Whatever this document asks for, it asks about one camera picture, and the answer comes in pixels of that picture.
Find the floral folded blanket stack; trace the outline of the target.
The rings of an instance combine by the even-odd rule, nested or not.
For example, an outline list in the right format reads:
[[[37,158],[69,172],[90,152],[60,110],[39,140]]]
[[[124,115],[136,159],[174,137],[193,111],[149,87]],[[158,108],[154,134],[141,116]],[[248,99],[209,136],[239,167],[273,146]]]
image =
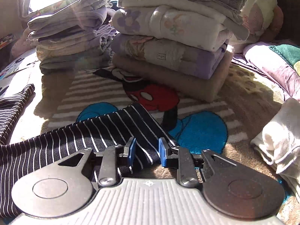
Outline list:
[[[240,15],[246,1],[118,0],[113,64],[211,102],[228,74],[230,38],[248,38]]]

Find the orange white rolled quilt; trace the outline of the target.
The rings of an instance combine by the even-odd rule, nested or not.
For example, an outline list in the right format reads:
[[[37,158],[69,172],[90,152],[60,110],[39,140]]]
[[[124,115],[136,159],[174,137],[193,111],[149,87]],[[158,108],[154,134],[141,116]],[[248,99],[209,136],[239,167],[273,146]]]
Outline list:
[[[271,42],[275,39],[283,25],[284,15],[277,0],[247,0],[241,10],[243,26],[249,30],[245,41],[232,37],[229,45],[236,53],[257,42]]]

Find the grey folded laundry stack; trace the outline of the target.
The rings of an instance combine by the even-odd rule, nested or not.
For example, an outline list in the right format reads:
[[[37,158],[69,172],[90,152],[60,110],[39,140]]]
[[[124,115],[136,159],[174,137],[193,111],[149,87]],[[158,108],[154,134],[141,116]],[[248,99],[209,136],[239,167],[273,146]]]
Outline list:
[[[111,0],[76,0],[55,13],[31,19],[28,38],[37,43],[41,73],[110,66],[114,14]]]

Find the black white striped garment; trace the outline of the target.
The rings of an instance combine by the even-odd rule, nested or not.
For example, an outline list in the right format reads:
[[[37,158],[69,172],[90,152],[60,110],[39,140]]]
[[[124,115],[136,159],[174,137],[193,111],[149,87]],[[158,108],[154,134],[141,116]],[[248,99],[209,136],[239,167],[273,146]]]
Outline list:
[[[104,103],[100,106],[104,111],[99,116],[92,117],[88,110],[86,119],[79,122],[19,143],[1,142],[1,217],[19,214],[11,197],[16,181],[81,149],[92,148],[100,152],[112,145],[124,145],[134,137],[137,146],[133,167],[119,167],[118,172],[123,175],[157,164],[161,137],[173,146],[177,145],[142,105],[133,103],[121,110]]]

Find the colourful alphabet foam mat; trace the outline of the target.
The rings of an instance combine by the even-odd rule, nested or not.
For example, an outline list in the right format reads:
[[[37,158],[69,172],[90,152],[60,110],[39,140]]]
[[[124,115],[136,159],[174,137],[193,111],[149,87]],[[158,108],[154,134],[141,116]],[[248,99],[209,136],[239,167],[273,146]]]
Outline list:
[[[61,0],[57,1],[56,3],[53,3],[51,5],[48,5],[44,8],[41,8],[39,10],[33,11],[32,8],[29,6],[28,7],[28,15],[26,16],[27,19],[33,18],[39,15],[46,15],[46,14],[53,14],[63,8],[65,8],[68,5],[71,5],[77,0]]]

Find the white folded cloth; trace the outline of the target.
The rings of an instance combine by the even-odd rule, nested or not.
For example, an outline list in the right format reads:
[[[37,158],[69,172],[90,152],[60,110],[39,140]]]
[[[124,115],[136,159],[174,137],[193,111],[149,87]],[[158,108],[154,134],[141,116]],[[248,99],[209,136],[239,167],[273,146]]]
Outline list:
[[[290,186],[299,200],[299,102],[286,100],[250,145]]]

